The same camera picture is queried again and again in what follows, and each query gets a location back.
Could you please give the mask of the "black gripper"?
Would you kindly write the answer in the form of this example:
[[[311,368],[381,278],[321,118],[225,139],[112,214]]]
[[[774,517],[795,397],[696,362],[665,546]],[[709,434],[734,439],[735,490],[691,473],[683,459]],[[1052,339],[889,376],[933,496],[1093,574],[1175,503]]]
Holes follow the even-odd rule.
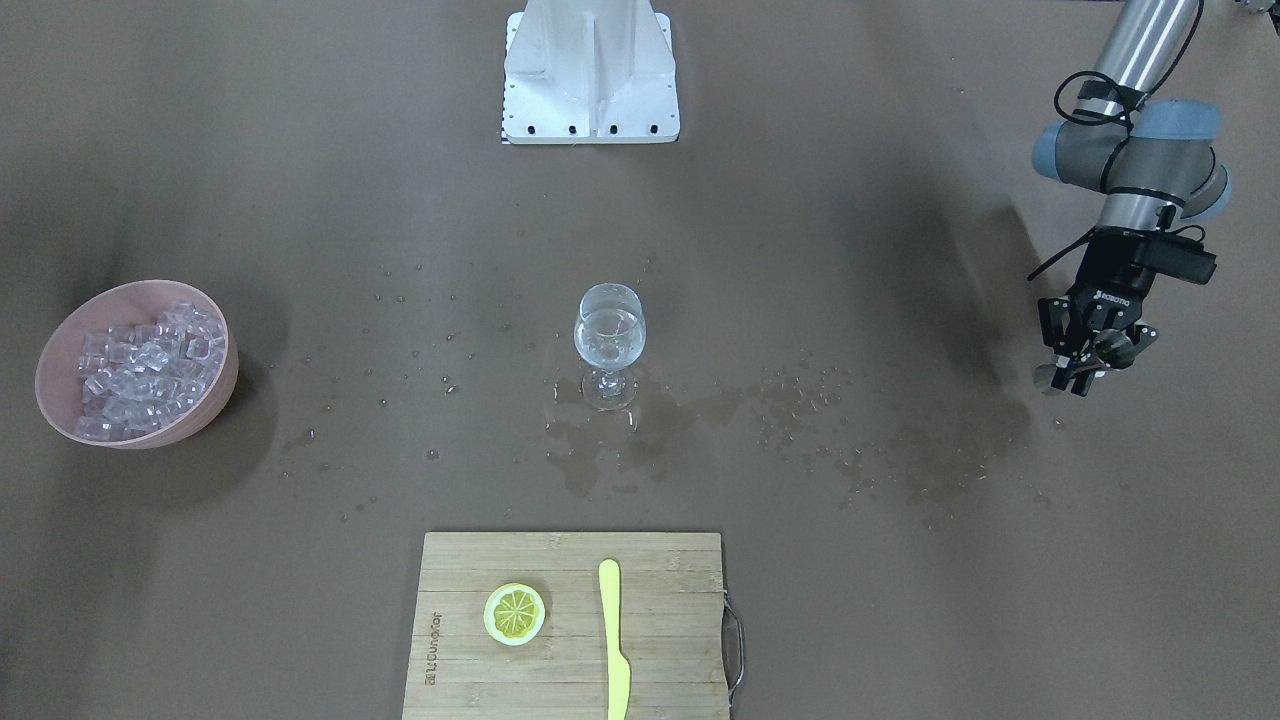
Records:
[[[1071,361],[1071,392],[1076,396],[1087,396],[1102,375],[1132,368],[1158,338],[1142,320],[1142,304],[1156,274],[1130,263],[1138,240],[1147,236],[1152,234],[1087,232],[1076,242],[1084,255],[1065,297],[1037,302],[1043,345],[1052,351],[1059,370]]]

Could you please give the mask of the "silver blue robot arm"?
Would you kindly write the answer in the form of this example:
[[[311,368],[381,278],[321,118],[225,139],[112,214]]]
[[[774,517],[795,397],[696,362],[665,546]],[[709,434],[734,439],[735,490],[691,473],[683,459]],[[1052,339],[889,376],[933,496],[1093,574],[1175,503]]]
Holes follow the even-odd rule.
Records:
[[[1038,302],[1053,361],[1036,369],[1044,392],[1085,396],[1096,378],[1133,365],[1158,332],[1143,320],[1155,282],[1207,284],[1217,268],[1202,222],[1229,202],[1233,183],[1213,141],[1220,110],[1157,99],[1183,59],[1202,1],[1126,1],[1096,64],[1069,76],[1071,110],[1036,141],[1032,164],[1048,179],[1103,195],[1069,290]]]

